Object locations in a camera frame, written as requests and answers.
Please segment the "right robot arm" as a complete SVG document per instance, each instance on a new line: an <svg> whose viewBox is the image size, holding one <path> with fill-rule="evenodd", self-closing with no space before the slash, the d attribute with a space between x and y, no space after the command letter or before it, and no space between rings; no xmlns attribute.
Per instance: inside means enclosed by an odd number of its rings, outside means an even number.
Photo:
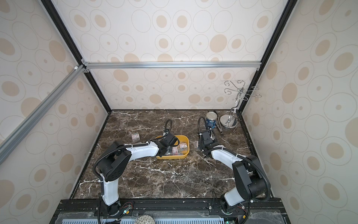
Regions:
<svg viewBox="0 0 358 224"><path fill-rule="evenodd" d="M202 129L198 119L198 146L205 157L220 161L231 168L234 174L235 187L221 196L222 211L232 213L235 206L242 202L267 201L270 199L271 185L259 159L254 156L243 156L221 145L216 134L207 124Z"/></svg>

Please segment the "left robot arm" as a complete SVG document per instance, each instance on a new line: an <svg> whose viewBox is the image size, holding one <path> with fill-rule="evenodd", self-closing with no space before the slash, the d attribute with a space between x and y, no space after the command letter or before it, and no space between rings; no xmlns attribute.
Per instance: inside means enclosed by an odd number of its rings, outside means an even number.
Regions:
<svg viewBox="0 0 358 224"><path fill-rule="evenodd" d="M124 173L127 164L144 157L163 157L173 147L180 144L179 139L170 133L171 128L172 120L168 119L161 137L137 144L122 144L115 141L94 163L92 172L101 183L99 204L105 205L110 216L114 216L120 211L118 180Z"/></svg>

